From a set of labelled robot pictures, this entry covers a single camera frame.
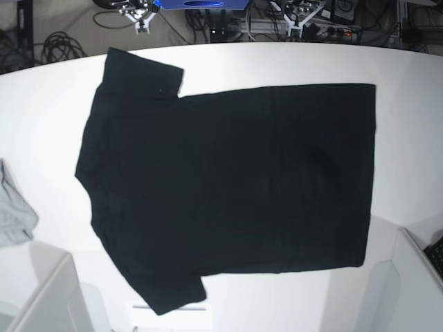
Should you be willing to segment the white power strip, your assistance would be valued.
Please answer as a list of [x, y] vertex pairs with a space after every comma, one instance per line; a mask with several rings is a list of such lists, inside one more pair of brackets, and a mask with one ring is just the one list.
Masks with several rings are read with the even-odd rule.
[[303, 41], [331, 39], [353, 42], [361, 32], [360, 26], [333, 24], [323, 20], [309, 20], [303, 24], [291, 20], [252, 19], [245, 21], [241, 19], [234, 24], [234, 27], [239, 33], [252, 38], [258, 35], [274, 35], [275, 40], [279, 37]]

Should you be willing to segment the white bin right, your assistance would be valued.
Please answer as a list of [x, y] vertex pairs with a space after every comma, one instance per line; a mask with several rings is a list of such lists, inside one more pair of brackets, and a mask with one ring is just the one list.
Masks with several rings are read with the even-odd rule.
[[371, 271], [356, 330], [442, 330], [442, 280], [405, 228]]

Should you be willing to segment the grey cloth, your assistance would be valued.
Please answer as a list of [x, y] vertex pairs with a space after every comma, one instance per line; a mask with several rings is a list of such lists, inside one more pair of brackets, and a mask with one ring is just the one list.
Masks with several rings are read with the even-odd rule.
[[1, 247], [17, 246], [33, 240], [38, 215], [17, 190], [1, 159]]

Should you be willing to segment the black keyboard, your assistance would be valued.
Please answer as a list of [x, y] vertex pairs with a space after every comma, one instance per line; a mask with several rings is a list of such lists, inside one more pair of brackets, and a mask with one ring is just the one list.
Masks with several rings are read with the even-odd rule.
[[443, 278], [443, 238], [424, 249], [425, 255], [432, 263], [438, 275]]

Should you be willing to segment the white bin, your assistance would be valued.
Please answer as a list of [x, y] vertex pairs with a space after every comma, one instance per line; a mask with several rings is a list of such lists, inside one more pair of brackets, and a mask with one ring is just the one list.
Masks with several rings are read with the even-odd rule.
[[1, 249], [1, 330], [94, 330], [71, 253], [39, 241]]
[[442, 330], [442, 280], [405, 228], [371, 271], [356, 330]]

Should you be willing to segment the black T-shirt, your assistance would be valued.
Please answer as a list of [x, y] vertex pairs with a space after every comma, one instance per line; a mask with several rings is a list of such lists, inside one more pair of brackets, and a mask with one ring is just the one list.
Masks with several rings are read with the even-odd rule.
[[182, 98], [183, 74], [110, 49], [75, 171], [96, 235], [153, 311], [204, 301], [204, 276], [361, 266], [375, 86]]

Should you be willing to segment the blue box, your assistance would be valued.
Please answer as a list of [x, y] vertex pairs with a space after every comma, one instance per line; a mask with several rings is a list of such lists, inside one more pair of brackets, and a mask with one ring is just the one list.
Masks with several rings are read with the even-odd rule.
[[243, 10], [249, 0], [160, 0], [155, 1], [165, 10], [190, 10], [190, 9], [225, 9]]

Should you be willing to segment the white bin left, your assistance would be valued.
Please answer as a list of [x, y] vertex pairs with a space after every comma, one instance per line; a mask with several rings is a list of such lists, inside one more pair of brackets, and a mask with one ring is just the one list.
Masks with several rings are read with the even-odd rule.
[[1, 249], [1, 330], [94, 330], [71, 253], [39, 241]]

